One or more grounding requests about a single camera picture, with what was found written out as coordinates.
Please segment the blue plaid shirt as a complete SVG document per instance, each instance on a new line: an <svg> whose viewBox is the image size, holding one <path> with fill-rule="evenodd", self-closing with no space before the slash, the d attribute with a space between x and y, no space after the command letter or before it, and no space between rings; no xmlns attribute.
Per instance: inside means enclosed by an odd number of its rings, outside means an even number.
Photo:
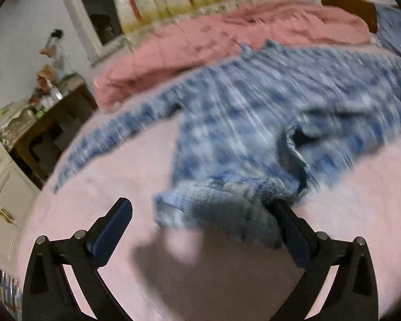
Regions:
<svg viewBox="0 0 401 321"><path fill-rule="evenodd" d="M214 225L276 246L268 203L300 201L401 133L401 58L273 41L258 51L245 47L84 136L55 189L177 111L172 185L156 196L156 222Z"/></svg>

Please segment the white drawer cabinet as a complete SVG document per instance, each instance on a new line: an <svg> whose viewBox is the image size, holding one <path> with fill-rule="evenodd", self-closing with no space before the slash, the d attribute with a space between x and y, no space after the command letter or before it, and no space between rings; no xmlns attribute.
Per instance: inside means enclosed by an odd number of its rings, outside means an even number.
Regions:
<svg viewBox="0 0 401 321"><path fill-rule="evenodd" d="M16 247L24 217L39 193L0 141L0 268L10 274L16 270Z"/></svg>

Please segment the pink bed sheet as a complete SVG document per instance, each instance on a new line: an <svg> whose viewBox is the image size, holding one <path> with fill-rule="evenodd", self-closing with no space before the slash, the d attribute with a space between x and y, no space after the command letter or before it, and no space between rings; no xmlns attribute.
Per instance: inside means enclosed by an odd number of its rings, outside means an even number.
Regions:
<svg viewBox="0 0 401 321"><path fill-rule="evenodd" d="M181 111L94 158L55 189L84 136L195 71L130 99L116 114L97 113L82 126L26 219L19 275L38 236L68 238L125 197L133 218L100 273L134 320L268 320L278 310L302 275L280 242L247 242L214 225L172 228L156 222L156 196L172 185ZM401 133L293 204L316 231L338 240L366 239L378 314L394 309L401 300Z"/></svg>

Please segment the dark wooden desk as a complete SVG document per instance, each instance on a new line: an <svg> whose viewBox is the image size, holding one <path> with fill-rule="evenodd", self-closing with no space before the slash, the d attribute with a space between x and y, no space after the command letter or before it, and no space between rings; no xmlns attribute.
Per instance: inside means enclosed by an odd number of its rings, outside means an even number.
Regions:
<svg viewBox="0 0 401 321"><path fill-rule="evenodd" d="M43 187L61 154L97 108L87 85L78 83L17 138L10 155L35 186Z"/></svg>

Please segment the stack of papers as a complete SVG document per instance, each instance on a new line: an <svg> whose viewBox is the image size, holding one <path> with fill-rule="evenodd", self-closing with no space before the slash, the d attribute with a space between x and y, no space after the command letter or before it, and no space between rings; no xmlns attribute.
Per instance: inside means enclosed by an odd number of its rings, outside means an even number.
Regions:
<svg viewBox="0 0 401 321"><path fill-rule="evenodd" d="M12 102L0 109L0 140L11 151L18 139L37 121L27 101Z"/></svg>

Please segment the clear plastic bottle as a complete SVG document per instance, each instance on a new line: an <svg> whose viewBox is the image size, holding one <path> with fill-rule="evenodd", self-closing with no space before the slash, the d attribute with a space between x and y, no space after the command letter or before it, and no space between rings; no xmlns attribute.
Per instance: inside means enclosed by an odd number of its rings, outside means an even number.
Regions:
<svg viewBox="0 0 401 321"><path fill-rule="evenodd" d="M49 96L53 103L59 102L63 99L63 94L53 84L50 86Z"/></svg>

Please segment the orange paper bag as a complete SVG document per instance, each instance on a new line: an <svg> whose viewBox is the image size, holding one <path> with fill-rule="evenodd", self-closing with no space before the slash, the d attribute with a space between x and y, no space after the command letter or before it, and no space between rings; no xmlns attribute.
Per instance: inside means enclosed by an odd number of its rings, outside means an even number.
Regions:
<svg viewBox="0 0 401 321"><path fill-rule="evenodd" d="M58 72L55 70L54 67L46 64L37 72L37 83L41 88L44 88L49 81L52 84L57 84Z"/></svg>

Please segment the blue floral pillow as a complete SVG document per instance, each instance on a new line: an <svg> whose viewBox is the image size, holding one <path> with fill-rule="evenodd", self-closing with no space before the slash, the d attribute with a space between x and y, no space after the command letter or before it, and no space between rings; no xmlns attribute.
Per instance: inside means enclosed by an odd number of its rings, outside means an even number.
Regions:
<svg viewBox="0 0 401 321"><path fill-rule="evenodd" d="M387 4L375 4L378 30L383 47L401 56L401 10Z"/></svg>

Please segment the pink checked duvet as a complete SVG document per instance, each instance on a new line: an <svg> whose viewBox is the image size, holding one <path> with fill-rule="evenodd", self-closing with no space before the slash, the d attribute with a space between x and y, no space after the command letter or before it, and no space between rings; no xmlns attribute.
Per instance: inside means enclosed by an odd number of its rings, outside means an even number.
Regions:
<svg viewBox="0 0 401 321"><path fill-rule="evenodd" d="M139 47L94 77L95 100L112 112L128 97L181 72L236 56L246 45L367 44L367 23L338 7L300 0L244 4L230 12L182 18L156 29Z"/></svg>

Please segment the white framed window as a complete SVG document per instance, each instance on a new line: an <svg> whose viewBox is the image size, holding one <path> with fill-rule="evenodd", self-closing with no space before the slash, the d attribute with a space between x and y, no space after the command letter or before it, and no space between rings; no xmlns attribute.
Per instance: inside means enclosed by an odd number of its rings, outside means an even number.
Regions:
<svg viewBox="0 0 401 321"><path fill-rule="evenodd" d="M63 0L94 67L126 47L114 0Z"/></svg>

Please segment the pink wall lamp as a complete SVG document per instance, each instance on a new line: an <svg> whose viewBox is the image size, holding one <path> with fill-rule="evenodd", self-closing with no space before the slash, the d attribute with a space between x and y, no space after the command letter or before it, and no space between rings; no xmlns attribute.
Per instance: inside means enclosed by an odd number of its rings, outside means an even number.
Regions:
<svg viewBox="0 0 401 321"><path fill-rule="evenodd" d="M49 59L58 60L60 56L58 49L63 35L64 33L61 29L55 28L49 35L44 47L40 50L40 54L47 56Z"/></svg>

